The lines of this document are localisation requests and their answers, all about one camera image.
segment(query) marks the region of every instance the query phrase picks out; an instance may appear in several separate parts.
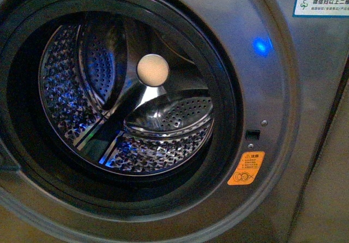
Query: warning label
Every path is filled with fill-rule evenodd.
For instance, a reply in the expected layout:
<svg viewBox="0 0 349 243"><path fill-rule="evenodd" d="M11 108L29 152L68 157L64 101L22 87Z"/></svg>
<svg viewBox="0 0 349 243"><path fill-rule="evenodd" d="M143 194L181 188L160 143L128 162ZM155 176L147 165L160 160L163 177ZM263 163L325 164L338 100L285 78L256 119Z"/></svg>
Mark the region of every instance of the warning label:
<svg viewBox="0 0 349 243"><path fill-rule="evenodd" d="M261 168L264 152L246 152L241 156L238 167L228 181L228 185L249 185Z"/></svg>

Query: silver metal panel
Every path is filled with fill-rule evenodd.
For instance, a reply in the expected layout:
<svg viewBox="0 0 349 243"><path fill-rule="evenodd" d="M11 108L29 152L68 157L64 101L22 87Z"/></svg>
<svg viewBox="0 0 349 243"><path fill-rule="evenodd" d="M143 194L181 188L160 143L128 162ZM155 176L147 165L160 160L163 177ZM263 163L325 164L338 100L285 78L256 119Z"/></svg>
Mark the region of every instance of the silver metal panel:
<svg viewBox="0 0 349 243"><path fill-rule="evenodd" d="M286 109L290 104L283 103L281 97L295 96L290 101L297 100L293 105L294 109L299 108L298 113L294 115L294 119L299 120L297 141L293 145L291 160L279 184L268 199L242 223L220 237L212 239L211 242L286 242L298 194L317 149L346 61L349 45L348 20L294 18L292 17L294 0L180 1L212 30L231 59L242 87L245 117L254 119L248 121L244 129L260 128L262 120L269 121L268 128L263 129L261 133L263 142L256 145L256 150L265 149L270 153L284 152L276 144L268 142L268 139L277 139L279 135L287 134L285 132L288 131L284 122L275 120L290 113ZM252 44L257 38L270 39L272 42L273 49L267 56L257 55L254 51ZM278 51L284 48L289 50L287 60L278 55ZM291 86L296 82L297 89L290 88L288 91L292 93L288 93L287 89L282 89L284 85L281 82L293 83ZM246 103L253 103L255 109L249 109ZM246 141L242 142L240 153L246 151L247 144ZM13 182L10 183L11 192L21 197L29 206L37 208L35 200L38 198L47 208L52 203L51 198L38 192L21 174L12 177L3 175L2 182L7 184ZM28 190L23 191L21 189L23 186L28 186ZM180 220L182 227L175 230L186 233L187 230L199 229L200 226L223 218L222 212L219 211L228 208L230 202L234 200L225 193L229 189L243 191L249 188L227 186L206 201L206 211L211 214L212 220L203 220L202 213L195 213L196 209L193 208L189 212L196 216L198 224L189 223L183 215L178 215L175 221ZM98 233L96 228L89 228L89 220L81 219L85 215L83 213L74 215L75 218L81 219L79 224L71 224L73 215L69 213L65 216L64 213L68 213L65 207L65 204L57 207L55 211L60 211L59 215L54 212L51 213L51 217L56 221L75 226L76 229L90 229ZM140 227L139 225L133 229L128 228L125 232L131 235L132 230L135 231ZM153 228L160 227L161 225L157 224ZM152 236L151 232L145 231L142 239Z"/></svg>

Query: metal surface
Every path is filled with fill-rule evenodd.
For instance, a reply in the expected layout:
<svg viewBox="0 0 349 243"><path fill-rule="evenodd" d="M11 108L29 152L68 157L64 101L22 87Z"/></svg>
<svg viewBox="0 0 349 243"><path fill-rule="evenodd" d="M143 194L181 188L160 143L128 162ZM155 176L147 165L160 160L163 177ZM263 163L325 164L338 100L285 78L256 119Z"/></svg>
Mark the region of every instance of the metal surface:
<svg viewBox="0 0 349 243"><path fill-rule="evenodd" d="M258 180L251 186L226 185L235 170L235 162L221 186L195 207L174 216L163 213L161 220L149 223L102 220L77 208L68 208L21 173L11 176L11 183L2 175L1 186L34 210L34 217L44 215L62 226L74 222L85 235L46 226L48 233L69 235L83 242L98 242L91 234L103 238L100 242L287 241L298 193L317 149L347 58L348 21L293 18L294 0L180 1L212 31L234 65L243 95L243 131L259 129L262 120L269 122L261 129L261 138L254 147L256 151L266 152L259 176L273 183L276 182L273 174L286 168L284 158L277 158L281 166L268 168L275 159L273 155L290 155L289 167L270 193L272 186L258 188ZM252 47L256 38L270 39L273 43L267 55L259 55ZM321 45L322 50L314 44ZM1 108L5 110L6 104L1 103ZM242 140L238 155L245 152L248 144ZM253 189L256 190L253 200L244 198ZM268 199L258 206L255 199L267 195ZM235 205L239 200L244 203ZM12 210L23 214L14 207ZM108 231L109 239L101 228Z"/></svg>
<svg viewBox="0 0 349 243"><path fill-rule="evenodd" d="M41 101L57 134L69 145L102 118L80 84L77 26L61 26L44 51L39 71Z"/></svg>
<svg viewBox="0 0 349 243"><path fill-rule="evenodd" d="M87 14L83 25L60 26L41 59L41 101L51 126L79 156L119 174L154 175L195 156L211 136L213 106L207 90L181 91L180 83L176 92L147 88L128 97L127 92L142 86L127 76L132 73L128 70L135 68L126 65L130 61L123 20L121 16L93 13ZM137 39L137 32L127 30L127 35ZM153 71L148 76L157 75ZM125 84L127 90L122 92ZM99 145L90 152L89 141L112 116L117 122L109 127L114 132L107 139L109 146Z"/></svg>

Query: gray washing machine body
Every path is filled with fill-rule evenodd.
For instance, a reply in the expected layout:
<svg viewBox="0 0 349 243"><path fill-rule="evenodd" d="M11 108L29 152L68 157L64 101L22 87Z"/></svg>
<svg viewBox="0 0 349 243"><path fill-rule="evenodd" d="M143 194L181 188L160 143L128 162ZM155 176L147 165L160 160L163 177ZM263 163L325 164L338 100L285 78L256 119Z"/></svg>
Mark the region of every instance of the gray washing machine body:
<svg viewBox="0 0 349 243"><path fill-rule="evenodd" d="M142 0L123 1L142 4ZM212 183L201 176L205 172L200 168L193 174L194 185L190 179L144 205L145 209L164 205L161 210L142 212L142 207L134 210L118 203L113 212L108 210L108 204L113 203L95 203L92 197L71 188L64 191L39 170L35 174L28 170L38 163L22 160L22 153L30 155L28 148L13 141L18 131L11 128L11 101L4 97L12 92L4 87L4 79L14 63L11 51L16 49L15 55L37 27L72 11L109 11L119 4L113 5L113 0L109 5L104 0L0 2L1 109L3 128L8 129L1 147L0 200L4 206L43 231L71 242L287 241L298 197L341 83L349 46L348 19L293 17L294 0L151 0L143 4L146 12L154 14L154 20L170 24L171 29L165 31L178 33L178 37L185 27L195 27L194 32L184 31L184 38L190 41L193 37L194 47L208 44L214 49L212 58L224 64L211 66L212 70L221 70L211 78L216 81L212 89L221 91L220 78L229 78L237 119L231 125L234 134L215 129L212 142L221 139L220 146L228 147L231 137L234 146L226 157L216 150L216 159L221 157L226 164L217 167L221 175L211 173ZM58 8L61 3L65 8ZM127 15L125 10L119 12ZM185 21L176 22L176 17ZM151 25L149 18L140 17ZM213 102L222 105L215 109L217 121L231 113L226 108L232 104L224 103L219 95ZM257 140L246 136L250 130L258 132ZM246 152L264 152L258 175L251 184L229 185ZM193 188L198 195L189 201L185 197L191 197ZM138 212L125 214L131 210Z"/></svg>

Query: blue indicator light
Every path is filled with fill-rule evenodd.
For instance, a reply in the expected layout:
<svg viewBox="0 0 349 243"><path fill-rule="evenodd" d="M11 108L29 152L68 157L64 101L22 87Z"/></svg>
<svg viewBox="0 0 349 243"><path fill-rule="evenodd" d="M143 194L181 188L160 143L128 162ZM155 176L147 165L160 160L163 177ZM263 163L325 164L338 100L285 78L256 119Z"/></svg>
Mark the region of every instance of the blue indicator light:
<svg viewBox="0 0 349 243"><path fill-rule="evenodd" d="M253 42L253 48L255 49L256 54L260 56L267 56L273 46L270 39L263 40L262 38L256 38Z"/></svg>

